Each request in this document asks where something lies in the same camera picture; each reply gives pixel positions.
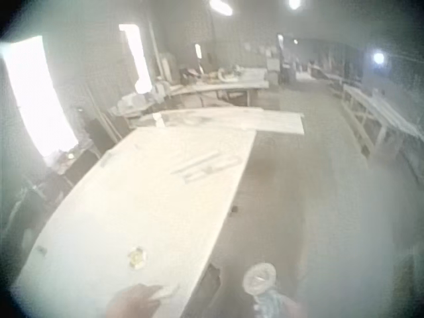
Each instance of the wooden board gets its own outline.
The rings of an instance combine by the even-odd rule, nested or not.
[[[284,134],[305,134],[301,113],[284,111],[265,111],[254,107],[208,107],[162,111],[167,127],[213,127],[234,128],[255,131],[270,131]],[[138,121],[139,126],[155,126],[154,116],[147,115]]]
[[[103,317],[118,291],[161,285],[177,292],[155,317],[179,317],[208,265],[254,137],[232,129],[132,132],[41,232],[13,286],[19,303],[31,317]],[[233,164],[184,182],[181,169],[211,156]],[[207,165],[210,172],[214,163]],[[146,263],[135,270],[128,256],[137,247]]]

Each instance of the hand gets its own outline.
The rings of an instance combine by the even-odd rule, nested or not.
[[[106,318],[151,318],[160,300],[150,298],[162,287],[142,284],[120,291],[109,303]]]

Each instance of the wooden workbench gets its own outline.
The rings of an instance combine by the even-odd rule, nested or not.
[[[118,291],[161,285],[176,292],[155,317],[179,317],[209,263],[254,137],[192,127],[132,132],[41,232],[12,288],[20,305],[31,317],[102,317]],[[225,158],[233,163],[223,168]],[[207,175],[187,182],[187,169]],[[139,269],[130,266],[135,248],[146,258]]]
[[[270,84],[265,80],[266,69],[246,68],[238,81],[231,83],[197,83],[194,85],[177,85],[171,87],[171,96],[181,96],[189,94],[200,94],[211,91],[237,92],[245,91],[247,94],[247,107],[252,105],[252,100],[256,97],[259,89],[268,89]]]
[[[370,97],[356,87],[343,85],[343,108],[361,152],[368,159],[394,159],[405,135],[419,131],[381,97]]]

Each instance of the wooden frame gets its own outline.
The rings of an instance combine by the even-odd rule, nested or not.
[[[393,160],[402,146],[404,135],[392,127],[366,98],[355,93],[352,87],[345,85],[342,105],[361,153],[368,160]]]

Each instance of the window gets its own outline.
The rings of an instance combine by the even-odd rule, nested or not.
[[[6,45],[3,57],[19,112],[41,155],[75,147],[78,141],[54,91],[42,37]]]
[[[201,47],[200,47],[200,45],[199,45],[199,44],[196,44],[196,45],[195,45],[195,49],[196,49],[196,55],[197,55],[197,58],[198,58],[199,60],[201,60]]]
[[[140,29],[136,25],[119,25],[119,30],[125,32],[137,69],[138,81],[135,90],[139,94],[145,94],[152,90],[152,82],[148,74],[146,58],[144,57],[141,43]]]

